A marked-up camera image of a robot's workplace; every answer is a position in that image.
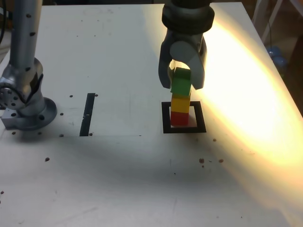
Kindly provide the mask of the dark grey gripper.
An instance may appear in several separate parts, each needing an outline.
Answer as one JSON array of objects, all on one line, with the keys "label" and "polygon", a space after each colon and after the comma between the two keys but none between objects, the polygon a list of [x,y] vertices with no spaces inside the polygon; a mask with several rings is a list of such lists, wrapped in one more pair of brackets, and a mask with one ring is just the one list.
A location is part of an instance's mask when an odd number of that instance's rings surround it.
[{"label": "dark grey gripper", "polygon": [[171,88],[172,60],[186,64],[191,72],[191,84],[198,90],[204,87],[207,47],[203,34],[188,35],[167,30],[160,47],[158,75],[164,88]]}]

